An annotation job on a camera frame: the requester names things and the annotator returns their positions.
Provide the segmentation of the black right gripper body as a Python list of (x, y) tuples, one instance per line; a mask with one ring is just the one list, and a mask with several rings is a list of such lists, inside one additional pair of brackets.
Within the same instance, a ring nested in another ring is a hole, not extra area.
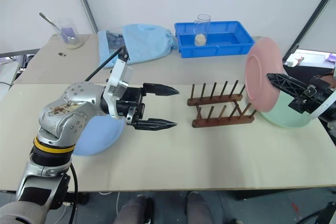
[(294, 99), (288, 107), (299, 113), (315, 111), (335, 91), (331, 83), (322, 79), (321, 76), (313, 76), (308, 83), (290, 77), (290, 80), (297, 86)]

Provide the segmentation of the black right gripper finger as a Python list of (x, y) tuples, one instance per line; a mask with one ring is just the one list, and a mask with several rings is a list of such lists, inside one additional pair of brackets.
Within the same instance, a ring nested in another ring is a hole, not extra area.
[(290, 95), (294, 100), (309, 101), (312, 99), (305, 93), (308, 85), (300, 80), (283, 73), (268, 73), (266, 77), (275, 88)]

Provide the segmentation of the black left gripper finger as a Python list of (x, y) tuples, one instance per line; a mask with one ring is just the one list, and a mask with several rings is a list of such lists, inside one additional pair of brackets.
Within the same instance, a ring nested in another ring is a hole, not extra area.
[(158, 96), (171, 96), (171, 95), (177, 95), (180, 92), (176, 90), (175, 88), (172, 88), (170, 86), (166, 86), (163, 84), (157, 84), (157, 83), (144, 83), (143, 84), (143, 93), (153, 93)]
[(177, 123), (164, 119), (149, 118), (148, 120), (138, 120), (135, 123), (134, 128), (136, 130), (159, 131), (169, 129), (174, 126), (177, 126)]

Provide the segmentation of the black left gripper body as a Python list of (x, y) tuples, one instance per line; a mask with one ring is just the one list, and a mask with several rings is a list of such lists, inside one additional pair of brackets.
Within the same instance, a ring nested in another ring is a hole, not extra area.
[(145, 104), (142, 102), (146, 96), (145, 86), (140, 88), (128, 87), (122, 98), (117, 101), (117, 113), (126, 119), (127, 125), (133, 127), (147, 127), (147, 121), (142, 120)]

